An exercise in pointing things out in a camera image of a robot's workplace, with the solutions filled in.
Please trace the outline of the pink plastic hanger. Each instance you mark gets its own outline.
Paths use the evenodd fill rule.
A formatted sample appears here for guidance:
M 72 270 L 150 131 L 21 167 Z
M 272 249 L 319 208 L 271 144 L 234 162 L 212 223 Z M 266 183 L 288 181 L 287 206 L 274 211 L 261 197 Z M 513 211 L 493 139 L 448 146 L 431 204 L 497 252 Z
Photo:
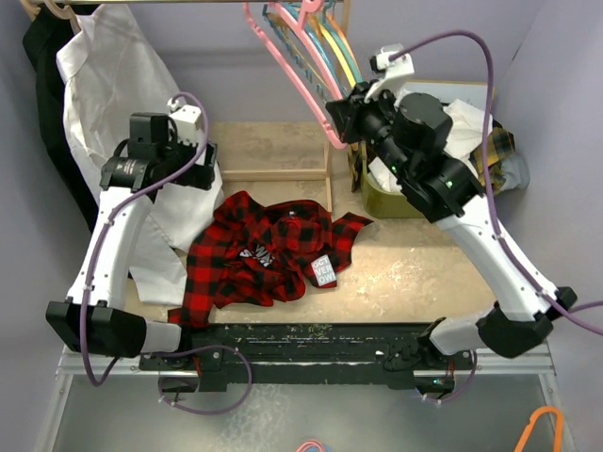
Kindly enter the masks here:
M 330 12 L 331 1 L 272 1 L 255 20 L 248 2 L 245 19 L 309 106 L 328 142 L 336 149 L 347 144 L 328 117 L 326 104 L 345 97 L 359 80 L 357 64 L 345 34 Z

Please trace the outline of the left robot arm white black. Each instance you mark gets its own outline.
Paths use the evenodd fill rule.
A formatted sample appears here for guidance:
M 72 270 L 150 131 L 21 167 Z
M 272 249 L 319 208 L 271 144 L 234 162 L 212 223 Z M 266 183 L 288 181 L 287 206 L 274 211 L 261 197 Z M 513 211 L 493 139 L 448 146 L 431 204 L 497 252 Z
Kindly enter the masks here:
M 212 221 L 222 197 L 216 148 L 204 112 L 135 113 L 130 136 L 100 169 L 99 213 L 89 248 L 64 301 L 46 319 L 72 351 L 118 358 L 159 352 L 173 369 L 190 365 L 180 326 L 125 309 L 127 281 L 151 303 L 183 303 L 179 257 Z

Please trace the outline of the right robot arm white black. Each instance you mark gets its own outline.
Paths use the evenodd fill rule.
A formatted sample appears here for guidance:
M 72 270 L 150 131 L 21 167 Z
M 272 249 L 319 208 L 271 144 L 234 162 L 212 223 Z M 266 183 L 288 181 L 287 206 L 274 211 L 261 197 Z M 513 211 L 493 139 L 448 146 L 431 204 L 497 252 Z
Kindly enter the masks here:
M 491 215 L 479 180 L 445 153 L 452 119 L 438 99 L 411 93 L 397 102 L 385 90 L 367 100 L 368 88 L 359 83 L 348 98 L 326 104 L 340 140 L 363 141 L 382 159 L 407 201 L 453 238 L 496 297 L 488 311 L 434 321 L 419 336 L 420 361 L 440 368 L 479 347 L 512 359 L 541 345 L 576 293 L 536 270 Z

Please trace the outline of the red black plaid shirt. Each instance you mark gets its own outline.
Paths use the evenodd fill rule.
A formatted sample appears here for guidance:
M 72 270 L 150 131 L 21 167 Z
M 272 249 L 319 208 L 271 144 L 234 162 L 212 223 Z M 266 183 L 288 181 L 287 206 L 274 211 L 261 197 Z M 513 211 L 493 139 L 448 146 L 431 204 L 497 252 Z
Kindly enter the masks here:
M 338 272 L 351 264 L 354 241 L 370 223 L 351 212 L 334 219 L 311 200 L 263 206 L 239 191 L 192 242 L 183 304 L 169 310 L 168 320 L 201 329 L 213 308 L 294 301 L 308 284 L 335 288 Z

